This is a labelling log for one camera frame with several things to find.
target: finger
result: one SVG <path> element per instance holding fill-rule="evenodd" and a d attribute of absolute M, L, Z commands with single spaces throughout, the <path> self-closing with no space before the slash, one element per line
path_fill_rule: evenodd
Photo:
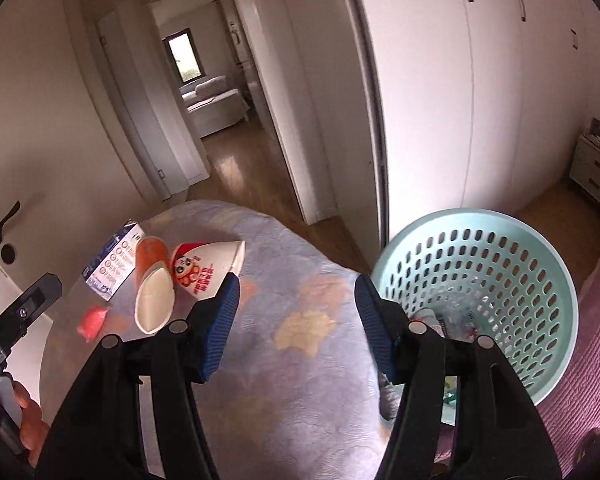
<path fill-rule="evenodd" d="M 16 396 L 16 402 L 21 408 L 26 408 L 31 402 L 29 392 L 18 381 L 13 381 L 13 394 Z"/>
<path fill-rule="evenodd" d="M 20 441 L 29 450 L 36 448 L 40 426 L 42 425 L 42 410 L 37 402 L 32 400 L 22 410 L 22 424 L 20 426 Z"/>
<path fill-rule="evenodd" d="M 40 453 L 42 452 L 42 448 L 45 445 L 46 436 L 48 434 L 49 434 L 49 425 L 46 422 L 43 422 L 42 426 L 40 426 L 40 432 L 38 434 L 38 445 L 36 446 L 36 449 L 33 449 L 29 453 L 29 463 L 31 464 L 32 467 L 35 467 L 38 465 Z"/>

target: white bed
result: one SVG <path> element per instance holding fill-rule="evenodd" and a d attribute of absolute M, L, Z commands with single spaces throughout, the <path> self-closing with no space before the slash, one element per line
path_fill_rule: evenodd
<path fill-rule="evenodd" d="M 233 126 L 241 119 L 249 120 L 249 105 L 235 88 L 195 103 L 187 110 L 201 138 Z"/>

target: pink bedspread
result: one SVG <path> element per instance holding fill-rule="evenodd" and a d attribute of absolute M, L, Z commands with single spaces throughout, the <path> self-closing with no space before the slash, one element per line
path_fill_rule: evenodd
<path fill-rule="evenodd" d="M 582 439 L 600 428 L 600 260 L 578 302 L 573 358 L 555 390 L 538 406 L 565 476 Z"/>

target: white wardrobe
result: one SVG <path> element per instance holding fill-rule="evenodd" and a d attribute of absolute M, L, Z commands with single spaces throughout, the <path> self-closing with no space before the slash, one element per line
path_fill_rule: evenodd
<path fill-rule="evenodd" d="M 512 213 L 564 173 L 587 107 L 579 0 L 361 0 L 384 114 L 389 237 Z"/>

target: paper food box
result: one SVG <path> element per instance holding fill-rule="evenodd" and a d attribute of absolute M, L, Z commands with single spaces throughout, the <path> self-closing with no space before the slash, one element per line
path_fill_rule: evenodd
<path fill-rule="evenodd" d="M 143 235 L 130 220 L 83 270 L 84 281 L 104 300 L 109 301 L 136 268 L 136 246 Z"/>

